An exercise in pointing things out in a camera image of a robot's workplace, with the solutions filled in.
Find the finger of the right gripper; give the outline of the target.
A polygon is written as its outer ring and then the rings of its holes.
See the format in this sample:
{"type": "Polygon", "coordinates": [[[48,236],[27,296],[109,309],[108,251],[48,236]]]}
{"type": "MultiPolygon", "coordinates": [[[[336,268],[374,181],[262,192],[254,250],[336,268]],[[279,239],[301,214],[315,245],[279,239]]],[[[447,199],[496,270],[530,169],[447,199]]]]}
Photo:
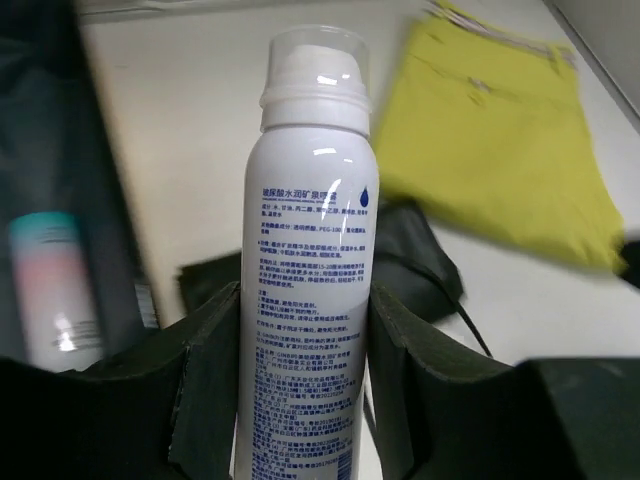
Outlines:
{"type": "Polygon", "coordinates": [[[640,288],[640,241],[638,239],[626,242],[620,255],[625,267],[619,277],[635,288],[640,288]]]}

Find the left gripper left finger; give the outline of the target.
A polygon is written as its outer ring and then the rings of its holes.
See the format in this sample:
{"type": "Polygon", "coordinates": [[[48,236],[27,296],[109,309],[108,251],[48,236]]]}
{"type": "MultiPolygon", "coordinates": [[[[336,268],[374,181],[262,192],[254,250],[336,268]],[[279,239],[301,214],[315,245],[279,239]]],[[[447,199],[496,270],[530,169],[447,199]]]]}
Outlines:
{"type": "Polygon", "coordinates": [[[239,288],[82,372],[1,362],[5,479],[225,479],[239,288]]]}

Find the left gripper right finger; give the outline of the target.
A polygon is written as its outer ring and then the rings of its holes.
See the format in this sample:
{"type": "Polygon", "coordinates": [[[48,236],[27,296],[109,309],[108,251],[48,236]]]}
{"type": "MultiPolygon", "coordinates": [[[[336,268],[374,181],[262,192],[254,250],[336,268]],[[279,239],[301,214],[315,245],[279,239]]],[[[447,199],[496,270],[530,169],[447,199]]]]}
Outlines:
{"type": "Polygon", "coordinates": [[[508,366],[371,291],[368,354],[387,479],[635,479],[639,362],[508,366]]]}

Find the black drawstring pouch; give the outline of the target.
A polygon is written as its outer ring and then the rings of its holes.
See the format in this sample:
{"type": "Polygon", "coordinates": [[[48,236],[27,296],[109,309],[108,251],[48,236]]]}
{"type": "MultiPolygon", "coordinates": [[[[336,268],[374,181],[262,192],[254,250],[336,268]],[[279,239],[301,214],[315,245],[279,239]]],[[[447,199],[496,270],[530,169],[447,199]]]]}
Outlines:
{"type": "MultiPolygon", "coordinates": [[[[182,267],[177,281],[186,311],[196,310],[240,275],[239,251],[182,267]]],[[[373,280],[430,324],[458,315],[484,353],[491,354],[462,306],[464,287],[459,271],[416,202],[405,199],[380,207],[373,280]]]]}

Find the yellow-green shorts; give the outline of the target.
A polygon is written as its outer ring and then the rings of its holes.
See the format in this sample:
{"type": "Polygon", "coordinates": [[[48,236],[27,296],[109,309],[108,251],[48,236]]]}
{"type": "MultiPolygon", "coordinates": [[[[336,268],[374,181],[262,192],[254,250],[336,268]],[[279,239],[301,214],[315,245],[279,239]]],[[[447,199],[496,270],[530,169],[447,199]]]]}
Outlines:
{"type": "Polygon", "coordinates": [[[428,1],[373,137],[383,189],[499,244],[619,273],[624,224],[600,173],[575,55],[428,1]]]}

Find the white spray bottle blue text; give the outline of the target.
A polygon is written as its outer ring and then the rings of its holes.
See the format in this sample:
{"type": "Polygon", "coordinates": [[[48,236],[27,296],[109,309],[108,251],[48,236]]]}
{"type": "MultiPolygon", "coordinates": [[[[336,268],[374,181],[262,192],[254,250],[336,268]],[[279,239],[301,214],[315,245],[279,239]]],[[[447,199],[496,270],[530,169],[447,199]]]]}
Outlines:
{"type": "Polygon", "coordinates": [[[367,72],[341,28],[270,44],[244,184],[238,479],[358,474],[379,199],[367,72]]]}

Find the yellow hard-shell suitcase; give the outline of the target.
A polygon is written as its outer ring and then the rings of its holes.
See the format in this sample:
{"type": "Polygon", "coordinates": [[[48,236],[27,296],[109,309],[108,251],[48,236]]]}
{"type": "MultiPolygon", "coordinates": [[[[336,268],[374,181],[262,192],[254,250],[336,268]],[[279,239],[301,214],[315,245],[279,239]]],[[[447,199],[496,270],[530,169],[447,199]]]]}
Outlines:
{"type": "Polygon", "coordinates": [[[8,227],[40,212],[78,228],[102,359],[158,326],[124,190],[70,1],[1,5],[1,353],[29,363],[8,227]]]}

